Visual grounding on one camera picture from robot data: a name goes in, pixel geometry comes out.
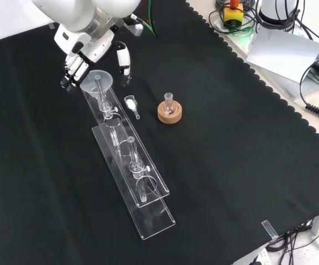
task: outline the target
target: green cable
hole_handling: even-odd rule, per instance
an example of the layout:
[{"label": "green cable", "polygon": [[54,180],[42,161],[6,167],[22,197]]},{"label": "green cable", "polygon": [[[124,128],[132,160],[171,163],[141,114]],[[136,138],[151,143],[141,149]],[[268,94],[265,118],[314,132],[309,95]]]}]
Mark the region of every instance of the green cable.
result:
[{"label": "green cable", "polygon": [[156,29],[155,29],[155,25],[153,24],[152,18],[151,18],[151,0],[148,0],[148,20],[150,21],[150,27],[152,28],[153,33],[155,34],[155,36],[157,35]]},{"label": "green cable", "polygon": [[153,29],[151,28],[151,26],[148,25],[145,21],[142,22],[142,25],[144,25],[145,27],[147,27],[147,28],[152,32],[153,35],[156,35],[155,32],[153,32]]},{"label": "green cable", "polygon": [[148,19],[150,21],[150,25],[152,27],[152,20],[151,20],[151,0],[148,0]]}]

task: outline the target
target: white paper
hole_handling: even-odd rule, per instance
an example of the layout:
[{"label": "white paper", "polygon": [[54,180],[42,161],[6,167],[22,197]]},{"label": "white paper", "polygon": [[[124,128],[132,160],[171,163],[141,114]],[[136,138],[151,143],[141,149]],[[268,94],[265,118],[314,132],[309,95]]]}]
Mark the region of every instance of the white paper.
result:
[{"label": "white paper", "polygon": [[299,83],[318,53],[315,41],[261,27],[249,46],[247,61]]}]

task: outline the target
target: robotic hand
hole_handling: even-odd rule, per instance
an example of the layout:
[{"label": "robotic hand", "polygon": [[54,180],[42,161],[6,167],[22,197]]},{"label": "robotic hand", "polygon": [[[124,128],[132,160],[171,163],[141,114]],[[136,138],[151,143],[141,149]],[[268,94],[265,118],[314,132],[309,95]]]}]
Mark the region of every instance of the robotic hand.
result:
[{"label": "robotic hand", "polygon": [[[143,31],[132,13],[141,0],[32,0],[60,26],[55,35],[58,46],[67,54],[61,86],[68,91],[78,87],[112,46],[115,32],[122,26],[135,36]],[[130,17],[126,22],[122,18]],[[131,80],[130,54],[125,43],[115,43],[123,75],[122,85]]]}]

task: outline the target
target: glass vial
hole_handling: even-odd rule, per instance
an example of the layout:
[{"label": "glass vial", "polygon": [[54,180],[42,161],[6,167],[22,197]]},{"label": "glass vial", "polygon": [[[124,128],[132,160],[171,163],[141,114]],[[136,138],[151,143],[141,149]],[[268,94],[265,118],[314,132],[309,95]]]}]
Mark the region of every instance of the glass vial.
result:
[{"label": "glass vial", "polygon": [[177,112],[177,104],[173,100],[172,93],[164,94],[164,104],[162,110],[166,115],[171,115]]}]

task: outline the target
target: white powder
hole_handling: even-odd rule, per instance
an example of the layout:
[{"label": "white powder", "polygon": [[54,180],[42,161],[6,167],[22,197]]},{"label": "white powder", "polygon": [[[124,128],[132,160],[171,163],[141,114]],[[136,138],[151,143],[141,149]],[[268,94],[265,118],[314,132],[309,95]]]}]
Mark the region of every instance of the white powder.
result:
[{"label": "white powder", "polygon": [[132,101],[132,99],[127,99],[126,100],[126,105],[129,109],[131,110],[135,110],[136,109],[136,105],[135,105],[135,102]]}]

